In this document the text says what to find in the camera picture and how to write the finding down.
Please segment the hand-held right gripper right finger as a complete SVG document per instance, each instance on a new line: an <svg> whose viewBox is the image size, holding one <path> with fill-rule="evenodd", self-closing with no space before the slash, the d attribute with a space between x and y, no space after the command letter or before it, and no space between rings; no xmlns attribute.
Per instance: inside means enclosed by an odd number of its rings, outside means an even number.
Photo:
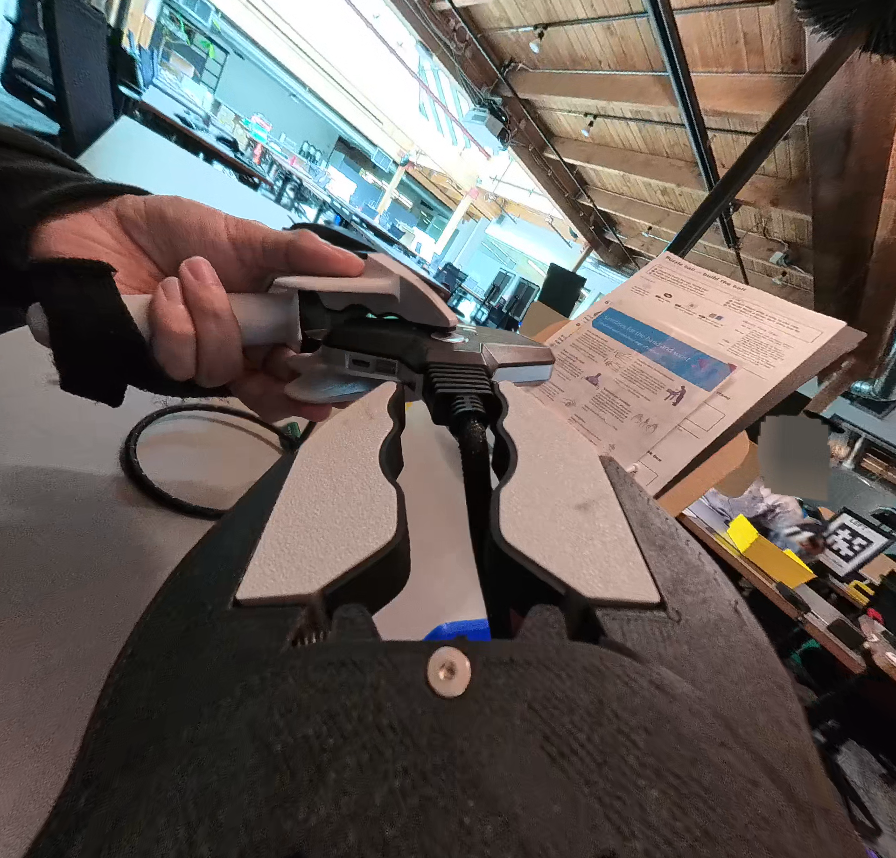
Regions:
<svg viewBox="0 0 896 858"><path fill-rule="evenodd" d="M490 559L511 617L655 613L662 595L598 449L529 390L497 385Z"/></svg>

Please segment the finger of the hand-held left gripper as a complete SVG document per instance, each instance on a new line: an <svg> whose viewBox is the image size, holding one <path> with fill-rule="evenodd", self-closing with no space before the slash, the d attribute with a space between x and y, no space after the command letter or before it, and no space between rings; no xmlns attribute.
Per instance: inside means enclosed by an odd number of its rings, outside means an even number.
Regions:
<svg viewBox="0 0 896 858"><path fill-rule="evenodd" d="M409 267L375 252L362 260L357 276L290 275L275 279L272 291L314 294L330 311L363 308L376 316L397 316L430 328L454 328L458 318L445 301Z"/></svg>
<svg viewBox="0 0 896 858"><path fill-rule="evenodd" d="M317 350L287 360L286 395L305 404L351 404L394 380L394 360L371 353Z"/></svg>

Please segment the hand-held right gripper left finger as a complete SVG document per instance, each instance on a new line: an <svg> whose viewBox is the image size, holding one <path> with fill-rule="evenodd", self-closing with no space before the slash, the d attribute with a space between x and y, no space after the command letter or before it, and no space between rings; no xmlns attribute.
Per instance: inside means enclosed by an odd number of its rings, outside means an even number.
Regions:
<svg viewBox="0 0 896 858"><path fill-rule="evenodd" d="M344 605L375 614L409 580L398 485L402 386L387 382L337 412L297 451L235 594L246 607Z"/></svg>

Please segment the grey desk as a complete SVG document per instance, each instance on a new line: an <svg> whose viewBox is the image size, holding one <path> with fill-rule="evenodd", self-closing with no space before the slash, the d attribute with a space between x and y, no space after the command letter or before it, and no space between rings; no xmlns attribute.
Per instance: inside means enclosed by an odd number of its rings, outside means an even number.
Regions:
<svg viewBox="0 0 896 858"><path fill-rule="evenodd" d="M119 467L140 419L169 404L131 390L120 408L62 393L26 328L1 338L1 854L22 856L68 774L131 628L209 524L156 506ZM402 435L411 573L376 624L391 640L485 617L454 439L409 404ZM140 438L152 481L229 507L280 456L266 429L199 412Z"/></svg>

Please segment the person's left hand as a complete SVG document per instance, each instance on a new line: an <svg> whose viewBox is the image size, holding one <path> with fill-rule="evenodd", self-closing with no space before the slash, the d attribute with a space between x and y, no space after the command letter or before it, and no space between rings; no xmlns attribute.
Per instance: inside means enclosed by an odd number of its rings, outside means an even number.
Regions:
<svg viewBox="0 0 896 858"><path fill-rule="evenodd" d="M41 223L28 257L101 261L122 294L151 296L151 350L174 381L226 387L266 422L322 422L329 405L289 398L296 355L245 349L229 294L266 292L282 276L358 276L360 258L305 230L281 232L180 197L120 196Z"/></svg>

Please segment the tan board panel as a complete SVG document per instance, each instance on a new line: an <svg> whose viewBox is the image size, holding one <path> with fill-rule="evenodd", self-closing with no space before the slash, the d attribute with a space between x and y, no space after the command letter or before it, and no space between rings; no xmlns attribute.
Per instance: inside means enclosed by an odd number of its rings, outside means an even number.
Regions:
<svg viewBox="0 0 896 858"><path fill-rule="evenodd" d="M544 344L567 323L568 317L543 302L534 301L521 320L519 332L523 337Z"/></svg>

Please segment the black monitor screen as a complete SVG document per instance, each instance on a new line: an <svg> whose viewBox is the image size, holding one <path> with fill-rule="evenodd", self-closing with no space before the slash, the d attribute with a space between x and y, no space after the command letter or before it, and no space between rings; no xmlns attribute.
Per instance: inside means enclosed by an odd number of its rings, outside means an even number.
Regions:
<svg viewBox="0 0 896 858"><path fill-rule="evenodd" d="M564 318L572 318L587 279L575 271L551 263L539 291L540 304Z"/></svg>

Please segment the large blue plastic bin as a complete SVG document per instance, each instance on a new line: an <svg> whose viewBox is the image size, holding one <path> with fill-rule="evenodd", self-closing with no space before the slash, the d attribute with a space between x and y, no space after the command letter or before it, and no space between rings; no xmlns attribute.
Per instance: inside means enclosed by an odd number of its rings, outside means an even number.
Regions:
<svg viewBox="0 0 896 858"><path fill-rule="evenodd" d="M468 642L488 642L491 640L491 632L487 619L463 619L444 622L424 637L425 642L447 642L464 640Z"/></svg>

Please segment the long grey table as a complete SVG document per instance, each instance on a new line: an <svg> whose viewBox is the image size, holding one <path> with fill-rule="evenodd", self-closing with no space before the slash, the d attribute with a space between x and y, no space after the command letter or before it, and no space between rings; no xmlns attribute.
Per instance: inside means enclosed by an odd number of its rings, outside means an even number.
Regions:
<svg viewBox="0 0 896 858"><path fill-rule="evenodd" d="M276 230L294 224L290 214L272 200L127 117L120 118L77 161L101 180L183 197Z"/></svg>

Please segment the white ceiling projector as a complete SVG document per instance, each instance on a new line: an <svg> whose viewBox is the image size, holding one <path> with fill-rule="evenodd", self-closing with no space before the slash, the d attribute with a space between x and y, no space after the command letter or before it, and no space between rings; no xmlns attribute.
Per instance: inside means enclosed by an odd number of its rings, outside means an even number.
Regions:
<svg viewBox="0 0 896 858"><path fill-rule="evenodd" d="M488 106L474 106L464 114L461 124L471 140L490 152L497 153L508 146L510 133L503 113Z"/></svg>

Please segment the yellow plastic bin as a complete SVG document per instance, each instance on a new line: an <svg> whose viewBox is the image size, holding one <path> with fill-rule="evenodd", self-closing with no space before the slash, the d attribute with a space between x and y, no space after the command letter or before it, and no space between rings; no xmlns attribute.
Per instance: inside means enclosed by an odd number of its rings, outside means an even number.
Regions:
<svg viewBox="0 0 896 858"><path fill-rule="evenodd" d="M816 574L796 553L778 548L743 515L731 520L727 536L746 561L776 583L795 589L816 578Z"/></svg>

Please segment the wooden sign board with papers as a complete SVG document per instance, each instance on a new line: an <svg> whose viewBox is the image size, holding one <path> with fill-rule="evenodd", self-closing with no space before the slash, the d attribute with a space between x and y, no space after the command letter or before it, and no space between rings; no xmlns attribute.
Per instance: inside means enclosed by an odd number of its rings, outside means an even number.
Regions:
<svg viewBox="0 0 896 858"><path fill-rule="evenodd" d="M664 252L552 337L533 395L656 497L864 339Z"/></svg>

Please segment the cluttered wooden table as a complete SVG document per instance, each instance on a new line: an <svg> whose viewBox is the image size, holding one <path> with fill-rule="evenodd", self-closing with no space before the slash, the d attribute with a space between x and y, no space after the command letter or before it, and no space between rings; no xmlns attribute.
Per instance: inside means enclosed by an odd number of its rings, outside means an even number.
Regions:
<svg viewBox="0 0 896 858"><path fill-rule="evenodd" d="M895 682L894 664L885 654L869 650L864 642L858 650L849 647L844 641L835 637L830 627L823 623L821 617L810 609L803 611L782 592L778 584L764 572L746 561L732 547L729 547L721 536L712 532L695 516L685 512L678 516L678 522L688 530L700 543L710 550L729 570L745 579L763 597L773 603L779 611L792 620L805 634L831 655L840 666L850 673L883 675L891 683Z"/></svg>

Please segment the small marker sign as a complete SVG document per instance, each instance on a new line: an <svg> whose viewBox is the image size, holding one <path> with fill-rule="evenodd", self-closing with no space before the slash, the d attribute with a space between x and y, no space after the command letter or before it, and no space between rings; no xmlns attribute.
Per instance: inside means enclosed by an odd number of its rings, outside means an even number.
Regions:
<svg viewBox="0 0 896 858"><path fill-rule="evenodd" d="M876 521L844 507L827 522L823 531L821 561L829 574L842 583L866 577L864 568L894 546L894 532Z"/></svg>

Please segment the black mesh office chair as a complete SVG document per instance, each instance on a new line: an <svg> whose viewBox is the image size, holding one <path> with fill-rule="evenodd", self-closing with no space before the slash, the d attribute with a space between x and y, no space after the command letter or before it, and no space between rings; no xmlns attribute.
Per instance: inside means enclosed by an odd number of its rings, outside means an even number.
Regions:
<svg viewBox="0 0 896 858"><path fill-rule="evenodd" d="M77 157L116 120L106 19L83 0L43 0L43 24L60 143Z"/></svg>

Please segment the black pole stand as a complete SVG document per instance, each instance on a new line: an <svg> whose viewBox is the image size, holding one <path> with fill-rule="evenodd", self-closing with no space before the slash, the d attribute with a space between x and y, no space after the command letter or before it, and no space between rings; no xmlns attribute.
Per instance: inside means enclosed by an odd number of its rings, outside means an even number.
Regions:
<svg viewBox="0 0 896 858"><path fill-rule="evenodd" d="M667 249L683 258L760 169L827 84L856 54L894 59L895 0L791 0L799 21L823 40L821 55L700 203Z"/></svg>

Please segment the wooden support post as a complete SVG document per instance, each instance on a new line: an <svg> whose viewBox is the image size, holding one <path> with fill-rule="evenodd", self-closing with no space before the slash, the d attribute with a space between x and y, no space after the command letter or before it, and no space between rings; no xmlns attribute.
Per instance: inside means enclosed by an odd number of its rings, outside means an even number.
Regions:
<svg viewBox="0 0 896 858"><path fill-rule="evenodd" d="M894 392L894 61L856 53L808 114L816 310L865 334L819 375L821 409L854 384Z"/></svg>

